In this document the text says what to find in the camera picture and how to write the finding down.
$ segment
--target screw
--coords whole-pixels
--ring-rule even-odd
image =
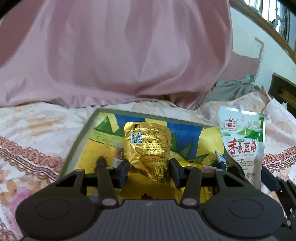
[[[103,199],[102,204],[105,206],[114,206],[116,204],[116,200],[113,198],[105,198]]]
[[[286,222],[286,224],[287,224],[288,227],[290,227],[292,223],[291,223],[291,221],[288,219],[287,222]]]
[[[194,206],[197,204],[197,201],[193,198],[185,198],[182,203],[186,206]]]

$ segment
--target gold foil package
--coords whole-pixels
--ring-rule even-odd
[[[124,155],[136,169],[157,182],[170,182],[171,132],[156,123],[127,122],[124,126]]]

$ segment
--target wall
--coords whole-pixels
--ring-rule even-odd
[[[255,84],[263,85],[268,91],[274,72],[296,84],[296,64],[286,54],[274,39],[252,20],[231,8],[233,27],[233,52],[258,58],[262,45],[255,41],[255,37],[264,43],[259,69]]]

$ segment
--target pink curtain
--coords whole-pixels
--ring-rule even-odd
[[[227,0],[23,0],[0,22],[0,106],[194,108],[231,52]]]

